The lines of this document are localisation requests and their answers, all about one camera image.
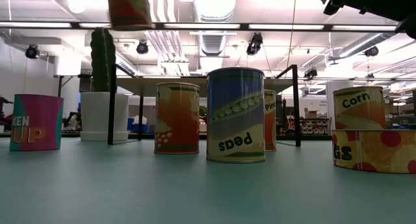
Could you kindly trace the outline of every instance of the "white flower pot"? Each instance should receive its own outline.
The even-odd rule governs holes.
[[[83,131],[81,139],[88,141],[107,141],[109,129],[109,92],[81,93],[81,119]],[[129,137],[127,118],[129,96],[116,94],[114,110],[114,141],[124,141]]]

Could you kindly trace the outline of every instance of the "ceiling light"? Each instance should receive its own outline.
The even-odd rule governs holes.
[[[165,23],[166,29],[239,29],[238,23]]]
[[[191,36],[236,36],[236,32],[189,32]]]
[[[7,28],[56,28],[68,29],[71,27],[70,23],[34,23],[34,22],[0,22],[0,27]]]
[[[111,27],[109,23],[80,23],[79,26],[81,28],[86,28],[86,29],[95,29],[96,27],[104,27],[104,28]]]
[[[393,103],[394,106],[404,106],[405,103]]]
[[[250,24],[249,29],[274,29],[274,30],[322,30],[323,25],[289,25],[289,24]]]
[[[67,0],[68,8],[75,14],[80,14],[86,9],[86,0]]]
[[[399,100],[406,100],[407,98],[410,98],[410,97],[399,97],[399,98],[395,98],[393,100],[394,101],[399,101]]]
[[[339,31],[394,31],[396,26],[383,25],[334,25],[332,30]]]

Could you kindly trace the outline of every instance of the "orange can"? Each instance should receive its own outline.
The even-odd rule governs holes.
[[[383,88],[360,86],[334,91],[335,129],[385,129]]]
[[[199,153],[200,87],[171,82],[157,85],[155,153]]]
[[[276,151],[276,92],[265,90],[266,151]]]
[[[151,28],[148,0],[109,0],[109,13],[113,29]]]

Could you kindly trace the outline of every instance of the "security camera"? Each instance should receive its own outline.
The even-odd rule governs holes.
[[[149,52],[148,42],[145,40],[141,40],[138,42],[138,46],[136,48],[136,51],[140,55],[145,55]]]
[[[38,50],[38,45],[29,45],[29,48],[26,49],[25,55],[30,59],[39,58],[40,52]]]
[[[263,44],[263,37],[260,32],[255,32],[253,38],[248,43],[247,55],[256,55]]]
[[[313,78],[318,76],[318,71],[316,68],[311,68],[310,70],[305,71],[305,78]]]
[[[369,56],[377,56],[378,55],[378,48],[376,46],[371,47],[370,49],[364,51],[364,55]]]

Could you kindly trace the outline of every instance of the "box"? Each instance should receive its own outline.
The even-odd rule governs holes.
[[[317,110],[308,110],[307,108],[305,110],[305,118],[318,118],[318,111]]]

